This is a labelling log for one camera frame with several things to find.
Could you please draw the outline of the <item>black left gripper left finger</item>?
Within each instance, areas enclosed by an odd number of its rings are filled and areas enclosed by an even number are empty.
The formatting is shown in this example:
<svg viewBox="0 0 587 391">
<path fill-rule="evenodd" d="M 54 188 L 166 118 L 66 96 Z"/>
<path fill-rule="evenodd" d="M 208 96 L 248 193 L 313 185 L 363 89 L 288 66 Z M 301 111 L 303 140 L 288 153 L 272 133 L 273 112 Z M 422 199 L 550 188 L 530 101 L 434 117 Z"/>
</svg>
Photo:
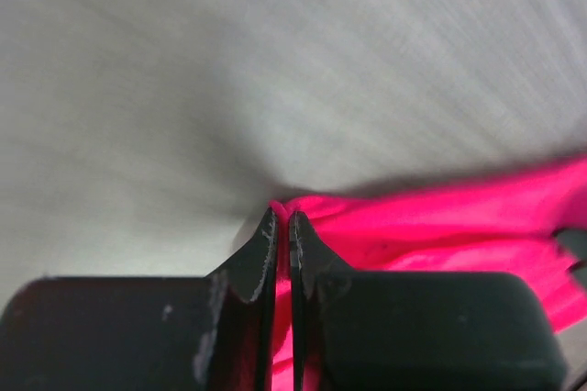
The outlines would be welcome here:
<svg viewBox="0 0 587 391">
<path fill-rule="evenodd" d="M 268 390 L 278 218 L 199 277 L 42 277 L 1 316 L 4 390 Z"/>
</svg>

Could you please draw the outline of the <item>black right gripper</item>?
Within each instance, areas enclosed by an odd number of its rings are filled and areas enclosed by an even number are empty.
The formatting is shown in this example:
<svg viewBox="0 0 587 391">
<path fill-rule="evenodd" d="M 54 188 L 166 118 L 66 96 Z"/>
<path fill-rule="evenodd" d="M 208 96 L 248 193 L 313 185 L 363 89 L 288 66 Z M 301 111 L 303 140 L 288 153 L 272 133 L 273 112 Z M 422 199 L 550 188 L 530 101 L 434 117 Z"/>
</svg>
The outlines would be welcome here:
<svg viewBox="0 0 587 391">
<path fill-rule="evenodd" d="M 586 266 L 586 230 L 560 229 L 555 232 L 554 238 L 559 250 L 574 258 L 569 268 L 570 272 L 577 272 Z"/>
</svg>

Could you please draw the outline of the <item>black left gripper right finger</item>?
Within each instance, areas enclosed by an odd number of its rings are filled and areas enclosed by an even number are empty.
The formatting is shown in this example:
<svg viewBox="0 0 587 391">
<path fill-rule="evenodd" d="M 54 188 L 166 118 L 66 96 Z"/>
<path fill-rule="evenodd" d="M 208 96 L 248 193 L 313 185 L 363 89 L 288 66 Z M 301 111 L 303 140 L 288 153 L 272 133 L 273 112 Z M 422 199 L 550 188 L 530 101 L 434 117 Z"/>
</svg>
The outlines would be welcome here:
<svg viewBox="0 0 587 391">
<path fill-rule="evenodd" d="M 508 273 L 357 270 L 289 224 L 297 390 L 559 390 L 567 365 Z"/>
</svg>

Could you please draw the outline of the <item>bright pink t shirt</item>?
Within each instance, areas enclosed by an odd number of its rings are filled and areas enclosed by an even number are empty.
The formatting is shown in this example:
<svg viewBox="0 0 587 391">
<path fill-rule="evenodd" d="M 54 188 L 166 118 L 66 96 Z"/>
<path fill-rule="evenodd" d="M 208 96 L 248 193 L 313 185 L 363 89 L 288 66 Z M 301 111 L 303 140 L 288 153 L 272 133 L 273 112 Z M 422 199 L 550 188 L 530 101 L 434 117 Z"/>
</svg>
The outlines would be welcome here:
<svg viewBox="0 0 587 391">
<path fill-rule="evenodd" d="M 288 225 L 305 214 L 345 262 L 367 271 L 505 272 L 520 277 L 560 333 L 586 317 L 574 274 L 580 252 L 557 234 L 586 226 L 584 157 L 519 173 L 374 199 L 306 195 L 272 201 L 280 227 L 272 343 L 272 387 L 294 388 Z"/>
</svg>

